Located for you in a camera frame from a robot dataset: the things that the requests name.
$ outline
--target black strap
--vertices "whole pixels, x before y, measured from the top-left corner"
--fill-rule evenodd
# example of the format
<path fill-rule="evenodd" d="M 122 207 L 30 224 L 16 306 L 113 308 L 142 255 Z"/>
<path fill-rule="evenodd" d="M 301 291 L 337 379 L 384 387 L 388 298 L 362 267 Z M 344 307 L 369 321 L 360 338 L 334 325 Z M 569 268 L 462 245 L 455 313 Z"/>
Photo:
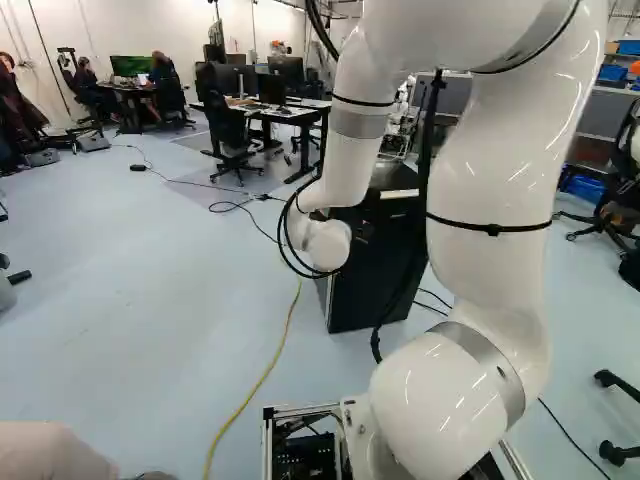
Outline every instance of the black strap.
<path fill-rule="evenodd" d="M 524 233 L 544 230 L 545 228 L 549 228 L 552 223 L 552 221 L 549 220 L 548 222 L 540 223 L 538 225 L 526 225 L 523 227 L 505 227 L 495 223 L 489 225 L 477 225 L 473 223 L 454 222 L 453 220 L 447 220 L 446 218 L 438 217 L 437 215 L 428 212 L 427 218 L 454 228 L 462 228 L 464 230 L 471 230 L 474 232 L 484 232 L 490 237 L 498 237 L 501 233 Z"/>
<path fill-rule="evenodd" d="M 384 108 L 384 107 L 390 107 L 391 105 L 393 105 L 395 103 L 393 101 L 387 102 L 387 103 L 362 102 L 360 100 L 351 100 L 350 98 L 341 97 L 340 95 L 336 95 L 335 93 L 333 94 L 333 98 L 337 98 L 338 100 L 340 100 L 341 102 L 344 102 L 344 103 L 350 103 L 352 105 L 359 105 L 361 107 Z"/>

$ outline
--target green screen monitor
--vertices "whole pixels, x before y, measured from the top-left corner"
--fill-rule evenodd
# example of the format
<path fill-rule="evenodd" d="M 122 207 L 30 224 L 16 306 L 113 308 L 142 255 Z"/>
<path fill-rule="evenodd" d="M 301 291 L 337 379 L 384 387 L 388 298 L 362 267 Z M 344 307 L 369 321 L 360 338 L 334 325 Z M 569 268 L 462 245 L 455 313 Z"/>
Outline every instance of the green screen monitor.
<path fill-rule="evenodd" d="M 111 57 L 111 66 L 113 67 L 113 74 L 116 77 L 135 77 L 142 73 L 151 73 L 151 61 L 151 57 L 114 55 Z"/>

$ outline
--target black desk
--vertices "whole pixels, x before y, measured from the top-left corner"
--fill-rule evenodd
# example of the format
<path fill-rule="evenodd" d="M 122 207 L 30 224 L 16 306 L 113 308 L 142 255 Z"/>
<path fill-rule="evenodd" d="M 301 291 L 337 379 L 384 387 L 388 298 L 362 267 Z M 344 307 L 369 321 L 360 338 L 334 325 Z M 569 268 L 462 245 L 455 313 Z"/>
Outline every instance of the black desk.
<path fill-rule="evenodd" d="M 138 133 L 142 135 L 142 121 L 140 120 L 139 108 L 142 108 L 142 99 L 151 98 L 155 87 L 144 88 L 135 86 L 116 85 L 108 82 L 98 82 L 98 88 L 110 90 L 119 94 L 123 98 L 125 108 L 122 111 L 122 120 L 118 133 Z"/>
<path fill-rule="evenodd" d="M 202 102 L 190 103 L 189 106 L 194 110 L 198 110 L 200 112 L 204 112 L 204 104 Z M 280 123 L 283 125 L 292 125 L 295 127 L 300 127 L 301 130 L 301 147 L 300 147 L 300 170 L 296 173 L 288 177 L 284 183 L 293 183 L 296 180 L 304 177 L 308 173 L 311 173 L 315 165 L 309 164 L 309 137 L 311 126 L 322 119 L 322 113 L 317 109 L 301 107 L 298 103 L 297 105 L 291 105 L 291 107 L 295 107 L 292 110 L 292 115 L 287 115 L 284 113 L 280 113 L 275 111 L 275 109 L 269 110 L 250 110 L 243 108 L 242 105 L 234 105 L 230 108 L 235 110 L 241 110 L 245 112 L 247 118 L 261 120 L 262 121 L 262 132 L 263 132 L 263 141 L 265 148 L 274 148 L 274 140 L 271 137 L 271 124 L 272 123 Z M 212 143 L 213 152 L 203 152 L 206 155 L 210 155 L 212 157 L 224 159 L 222 154 L 220 153 L 220 145 L 217 141 L 213 141 L 212 135 Z"/>
<path fill-rule="evenodd" d="M 287 97 L 288 107 L 310 108 L 311 110 L 317 110 L 322 115 L 322 126 L 320 127 L 320 171 L 322 171 L 324 156 L 327 151 L 327 135 L 329 134 L 329 114 L 331 113 L 331 103 L 331 100 L 313 100 L 308 98 L 294 100 L 291 97 Z"/>

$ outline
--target computer monitor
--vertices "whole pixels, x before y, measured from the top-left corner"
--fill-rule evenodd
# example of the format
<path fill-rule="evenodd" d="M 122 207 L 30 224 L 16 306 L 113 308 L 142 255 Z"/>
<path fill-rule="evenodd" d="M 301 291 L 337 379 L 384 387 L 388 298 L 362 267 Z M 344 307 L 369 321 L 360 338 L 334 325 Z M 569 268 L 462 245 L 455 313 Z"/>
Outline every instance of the computer monitor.
<path fill-rule="evenodd" d="M 111 66 L 116 77 L 136 77 L 139 74 L 151 73 L 153 68 L 151 57 L 133 57 L 123 55 L 113 55 Z"/>
<path fill-rule="evenodd" d="M 258 94 L 258 77 L 253 65 L 233 65 L 236 74 L 242 74 L 245 95 Z M 240 77 L 238 77 L 238 92 L 240 92 Z"/>
<path fill-rule="evenodd" d="M 209 43 L 202 46 L 204 59 L 207 62 L 227 63 L 227 55 L 222 45 L 211 45 Z"/>
<path fill-rule="evenodd" d="M 223 95 L 238 95 L 237 65 L 217 63 L 213 66 L 216 75 L 216 86 Z"/>
<path fill-rule="evenodd" d="M 258 91 L 262 103 L 287 103 L 287 86 L 282 75 L 258 75 Z"/>
<path fill-rule="evenodd" d="M 288 88 L 295 89 L 304 84 L 302 57 L 268 57 L 267 61 L 269 72 L 282 75 Z"/>
<path fill-rule="evenodd" d="M 246 53 L 227 53 L 227 63 L 233 65 L 246 65 L 247 54 Z"/>

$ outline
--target person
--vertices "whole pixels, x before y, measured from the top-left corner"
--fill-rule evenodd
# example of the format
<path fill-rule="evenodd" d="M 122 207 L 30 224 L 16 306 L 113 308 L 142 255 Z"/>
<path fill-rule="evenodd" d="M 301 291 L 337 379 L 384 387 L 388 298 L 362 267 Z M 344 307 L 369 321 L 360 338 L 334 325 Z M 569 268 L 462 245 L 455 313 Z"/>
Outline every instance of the person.
<path fill-rule="evenodd" d="M 0 478 L 117 480 L 119 468 L 57 423 L 0 422 Z M 148 472 L 136 480 L 177 480 Z"/>
<path fill-rule="evenodd" d="M 155 88 L 157 93 L 154 96 L 153 101 L 147 102 L 146 106 L 156 123 L 162 123 L 162 116 L 158 110 L 169 110 L 170 107 L 175 107 L 175 105 L 172 105 L 175 99 L 169 98 L 169 92 L 172 90 L 180 91 L 182 96 L 182 106 L 184 106 L 186 100 L 184 98 L 184 93 L 182 93 L 180 77 L 178 76 L 178 72 L 173 64 L 173 60 L 159 50 L 155 50 L 151 54 L 151 58 L 152 68 L 146 87 Z"/>
<path fill-rule="evenodd" d="M 0 51 L 0 122 L 14 152 L 37 149 L 47 117 L 18 88 L 13 57 Z"/>
<path fill-rule="evenodd" d="M 101 91 L 97 88 L 98 78 L 91 68 L 87 57 L 78 59 L 78 68 L 73 76 L 78 99 L 82 103 L 95 105 L 100 113 L 111 116 L 115 122 L 120 121 L 120 105 L 113 91 Z"/>

